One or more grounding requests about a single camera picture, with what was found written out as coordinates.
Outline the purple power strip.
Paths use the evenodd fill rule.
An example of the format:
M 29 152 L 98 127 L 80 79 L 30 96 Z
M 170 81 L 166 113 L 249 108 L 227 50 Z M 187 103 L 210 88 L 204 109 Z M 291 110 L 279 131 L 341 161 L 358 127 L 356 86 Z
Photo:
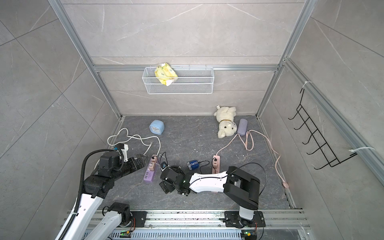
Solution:
M 150 160 L 149 160 L 149 163 L 150 163 L 151 161 L 157 163 L 157 164 L 156 164 L 156 169 L 157 169 L 157 166 L 158 166 L 158 156 L 157 156 L 157 155 L 152 155 L 151 158 L 150 158 Z M 155 173 L 156 173 L 156 169 L 155 169 L 153 172 L 149 171 L 149 170 L 148 170 L 148 166 L 147 166 L 147 169 L 146 169 L 146 173 L 145 173 L 145 175 L 144 175 L 144 178 L 143 178 L 143 180 L 144 180 L 145 183 L 151 183 L 151 182 L 153 181 L 153 179 L 154 179 L 154 177 L 155 177 Z

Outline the pink power strip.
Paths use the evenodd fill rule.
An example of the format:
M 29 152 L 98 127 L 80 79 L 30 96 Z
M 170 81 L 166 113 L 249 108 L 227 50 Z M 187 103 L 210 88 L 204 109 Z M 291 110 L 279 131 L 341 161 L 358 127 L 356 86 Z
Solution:
M 211 164 L 212 174 L 218 174 L 220 172 L 220 156 L 214 155 Z

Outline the cream teddy bear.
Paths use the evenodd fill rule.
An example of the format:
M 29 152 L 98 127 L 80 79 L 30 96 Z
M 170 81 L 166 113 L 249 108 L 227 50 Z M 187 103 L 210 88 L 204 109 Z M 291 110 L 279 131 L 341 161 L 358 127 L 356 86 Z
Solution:
M 236 107 L 220 107 L 217 106 L 217 111 L 214 113 L 219 122 L 218 138 L 233 136 L 237 131 L 237 125 L 234 122 Z

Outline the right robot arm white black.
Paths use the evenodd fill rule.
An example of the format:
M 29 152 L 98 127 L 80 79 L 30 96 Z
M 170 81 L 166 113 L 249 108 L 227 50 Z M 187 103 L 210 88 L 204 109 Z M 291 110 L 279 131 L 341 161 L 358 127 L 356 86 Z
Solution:
M 258 212 L 261 181 L 235 166 L 218 174 L 184 173 L 181 168 L 166 167 L 161 174 L 161 189 L 165 194 L 174 190 L 188 196 L 191 192 L 223 193 L 237 205 L 238 211 L 225 211 L 222 222 L 227 227 L 264 228 L 263 213 Z

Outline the yellow wet wipes pack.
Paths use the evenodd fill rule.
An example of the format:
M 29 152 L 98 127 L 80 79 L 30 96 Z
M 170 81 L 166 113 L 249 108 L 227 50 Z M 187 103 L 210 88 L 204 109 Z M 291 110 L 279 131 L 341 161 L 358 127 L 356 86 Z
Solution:
M 178 75 L 168 63 L 158 64 L 155 70 L 155 76 L 161 84 L 167 87 L 178 80 Z

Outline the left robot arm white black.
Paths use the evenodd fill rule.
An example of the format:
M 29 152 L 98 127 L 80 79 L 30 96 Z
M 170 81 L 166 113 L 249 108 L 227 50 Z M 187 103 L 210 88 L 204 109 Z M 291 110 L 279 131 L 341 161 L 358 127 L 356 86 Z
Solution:
M 92 174 L 85 177 L 88 159 L 100 153 L 100 162 Z M 124 161 L 120 149 L 96 150 L 83 160 L 80 184 L 75 205 L 65 224 L 57 235 L 58 240 L 106 240 L 119 226 L 128 227 L 125 235 L 129 236 L 136 228 L 145 225 L 147 212 L 131 212 L 129 204 L 113 203 L 102 210 L 102 221 L 86 235 L 86 229 L 96 210 L 106 198 L 108 192 L 114 187 L 115 182 L 131 173 L 145 167 L 148 157 L 137 155 Z

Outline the light blue alarm clock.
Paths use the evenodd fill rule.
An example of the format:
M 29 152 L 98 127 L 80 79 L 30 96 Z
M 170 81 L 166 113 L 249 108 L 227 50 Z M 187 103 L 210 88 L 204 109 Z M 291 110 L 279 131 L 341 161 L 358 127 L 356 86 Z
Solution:
M 150 131 L 155 135 L 161 135 L 165 130 L 165 124 L 163 121 L 154 120 L 149 126 Z

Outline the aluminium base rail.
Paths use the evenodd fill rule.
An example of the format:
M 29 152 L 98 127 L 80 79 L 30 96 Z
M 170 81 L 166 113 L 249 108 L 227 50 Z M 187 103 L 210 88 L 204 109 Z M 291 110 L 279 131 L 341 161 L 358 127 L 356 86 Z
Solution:
M 231 210 L 82 210 L 65 236 L 58 240 L 134 240 L 134 239 L 261 239 L 266 230 L 296 230 L 301 240 L 314 239 L 302 210 L 255 211 L 251 220 Z

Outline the black wall hook rack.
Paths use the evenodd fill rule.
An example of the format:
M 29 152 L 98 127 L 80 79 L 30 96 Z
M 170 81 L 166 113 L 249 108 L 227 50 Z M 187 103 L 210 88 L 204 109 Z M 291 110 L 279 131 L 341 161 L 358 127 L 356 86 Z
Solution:
M 295 131 L 299 131 L 302 128 L 306 128 L 310 135 L 307 138 L 306 142 L 302 142 L 303 145 L 308 145 L 309 143 L 315 143 L 316 148 L 311 152 L 306 152 L 306 155 L 311 156 L 317 152 L 320 152 L 324 157 L 326 163 L 321 167 L 314 167 L 315 170 L 322 170 L 325 167 L 333 168 L 346 162 L 353 157 L 356 157 L 357 153 L 350 154 L 346 159 L 340 160 L 336 153 L 333 151 L 331 145 L 328 143 L 322 131 L 318 128 L 312 117 L 309 115 L 307 110 L 303 106 L 303 98 L 304 98 L 304 89 L 300 90 L 300 102 L 296 108 L 296 113 L 293 117 L 288 118 L 288 120 L 293 121 L 295 119 L 300 119 L 302 124 L 299 127 L 294 127 Z

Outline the lavender oval case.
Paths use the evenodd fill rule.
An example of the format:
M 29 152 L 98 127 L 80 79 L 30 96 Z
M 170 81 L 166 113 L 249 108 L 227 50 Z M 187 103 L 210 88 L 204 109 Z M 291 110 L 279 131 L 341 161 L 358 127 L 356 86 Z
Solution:
M 248 121 L 246 119 L 240 119 L 237 133 L 240 136 L 244 136 L 247 133 Z

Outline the pink charger plug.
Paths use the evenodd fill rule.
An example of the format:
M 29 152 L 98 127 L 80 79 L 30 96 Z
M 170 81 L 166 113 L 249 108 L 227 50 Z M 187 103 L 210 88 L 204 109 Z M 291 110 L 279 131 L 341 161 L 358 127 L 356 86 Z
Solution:
M 148 166 L 148 170 L 153 172 L 156 169 L 156 162 L 151 161 Z

